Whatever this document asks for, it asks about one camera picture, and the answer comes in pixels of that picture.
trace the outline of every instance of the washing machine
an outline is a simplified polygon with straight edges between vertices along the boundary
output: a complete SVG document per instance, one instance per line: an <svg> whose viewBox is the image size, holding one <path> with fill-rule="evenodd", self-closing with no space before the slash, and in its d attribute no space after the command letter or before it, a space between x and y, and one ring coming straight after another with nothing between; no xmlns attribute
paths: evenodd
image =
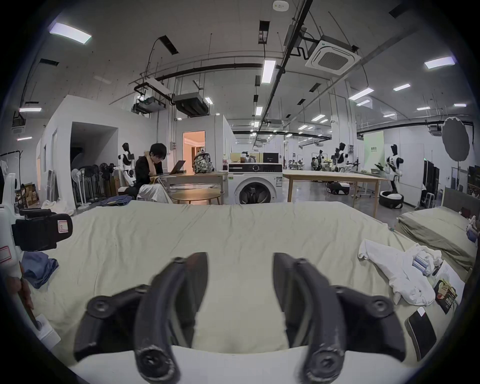
<svg viewBox="0 0 480 384"><path fill-rule="evenodd" d="M283 167L274 163L228 165L228 204L280 203Z"/></svg>

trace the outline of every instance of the label sticker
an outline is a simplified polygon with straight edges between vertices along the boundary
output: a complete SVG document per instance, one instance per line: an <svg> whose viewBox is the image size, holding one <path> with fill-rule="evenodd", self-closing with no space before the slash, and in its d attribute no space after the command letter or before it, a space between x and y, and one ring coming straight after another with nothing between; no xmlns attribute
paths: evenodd
<svg viewBox="0 0 480 384"><path fill-rule="evenodd" d="M10 248L8 248L8 245L5 247L0 248L0 264L11 260L12 259L12 254L10 253Z"/></svg>
<svg viewBox="0 0 480 384"><path fill-rule="evenodd" d="M67 220L58 220L59 233L68 233L68 222Z"/></svg>

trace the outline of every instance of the person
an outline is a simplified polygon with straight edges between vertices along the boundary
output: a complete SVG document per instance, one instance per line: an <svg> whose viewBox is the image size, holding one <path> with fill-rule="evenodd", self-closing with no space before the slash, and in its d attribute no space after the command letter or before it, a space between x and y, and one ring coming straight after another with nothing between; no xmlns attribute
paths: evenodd
<svg viewBox="0 0 480 384"><path fill-rule="evenodd" d="M152 144L150 151L145 151L135 163L136 181L133 187L127 188L126 194L133 195L137 200L171 203L165 188L161 183L150 184L151 176L163 173L162 160L167 156L167 148L162 143Z"/></svg>

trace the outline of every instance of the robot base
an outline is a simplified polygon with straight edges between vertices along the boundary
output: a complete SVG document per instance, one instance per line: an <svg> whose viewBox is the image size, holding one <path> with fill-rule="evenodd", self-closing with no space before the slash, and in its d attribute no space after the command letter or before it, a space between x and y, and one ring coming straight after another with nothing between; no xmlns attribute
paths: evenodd
<svg viewBox="0 0 480 384"><path fill-rule="evenodd" d="M340 181L329 181L326 188L327 192L334 195L348 195L350 193L350 184Z"/></svg>
<svg viewBox="0 0 480 384"><path fill-rule="evenodd" d="M403 195L392 193L392 191L381 191L378 201L381 205L390 209L403 207Z"/></svg>

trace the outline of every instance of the ceiling air conditioner vent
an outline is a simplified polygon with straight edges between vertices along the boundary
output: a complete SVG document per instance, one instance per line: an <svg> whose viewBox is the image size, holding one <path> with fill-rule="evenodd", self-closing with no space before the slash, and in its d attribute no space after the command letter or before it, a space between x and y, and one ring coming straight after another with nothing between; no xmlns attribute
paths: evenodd
<svg viewBox="0 0 480 384"><path fill-rule="evenodd" d="M309 59L305 66L330 72L335 75L343 74L348 68L361 59L353 53L352 47L332 37L322 36L317 45L312 44L309 49Z"/></svg>

